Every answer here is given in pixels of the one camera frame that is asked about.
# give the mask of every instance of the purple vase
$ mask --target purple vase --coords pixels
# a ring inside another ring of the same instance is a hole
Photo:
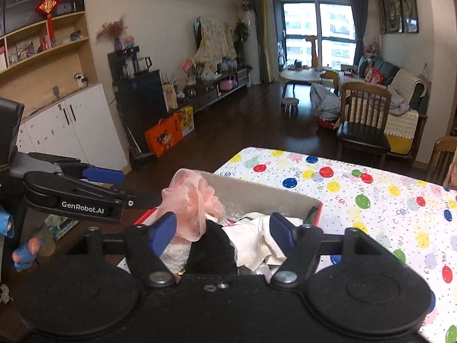
[[[114,50],[122,50],[122,42],[119,37],[114,39]]]

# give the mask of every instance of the metal screw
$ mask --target metal screw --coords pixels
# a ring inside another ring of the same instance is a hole
[[[275,280],[281,284],[291,284],[298,279],[295,272],[292,271],[281,271],[275,274]]]
[[[203,289],[209,291],[210,293],[214,293],[218,288],[214,285],[205,285]]]
[[[153,272],[149,275],[149,280],[154,284],[166,284],[173,279],[173,275],[165,271]]]

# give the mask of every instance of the balloon print tablecloth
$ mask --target balloon print tablecloth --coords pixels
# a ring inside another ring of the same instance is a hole
[[[428,282],[432,304],[420,332],[435,343],[456,342],[456,191],[364,166],[253,147],[236,154],[216,174],[321,200],[318,226],[325,233],[359,228]],[[323,256],[320,267],[338,261]]]

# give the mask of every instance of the small stool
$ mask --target small stool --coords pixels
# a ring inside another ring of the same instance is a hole
[[[289,112],[291,115],[293,115],[294,112],[298,115],[298,103],[299,101],[296,98],[282,98],[282,111],[287,115],[289,114]]]

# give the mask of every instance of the wooden floor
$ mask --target wooden floor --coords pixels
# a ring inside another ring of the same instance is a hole
[[[237,152],[246,147],[263,147],[311,154],[334,159],[336,136],[331,130],[318,128],[311,118],[309,86],[297,86],[295,96],[300,100],[299,115],[286,117],[282,114],[280,100],[282,89],[279,84],[258,85],[239,90],[212,105],[209,112],[195,115],[195,131],[184,140],[141,170],[132,171],[122,185],[124,189],[150,190],[160,193],[168,187],[171,178],[179,168],[199,169],[214,172]],[[287,96],[292,96],[292,87]],[[343,160],[370,166],[371,155],[345,151]],[[424,178],[424,171],[410,168],[401,160],[388,158],[386,170]],[[117,232],[131,225],[141,211],[124,212],[120,225],[98,224],[104,232]],[[58,249],[73,242],[75,238],[93,225],[79,223],[58,242]],[[122,257],[110,257],[109,261],[119,262]],[[30,272],[21,272],[11,283],[11,295]],[[25,328],[15,310],[14,303],[0,305],[0,335],[17,341],[25,334]]]

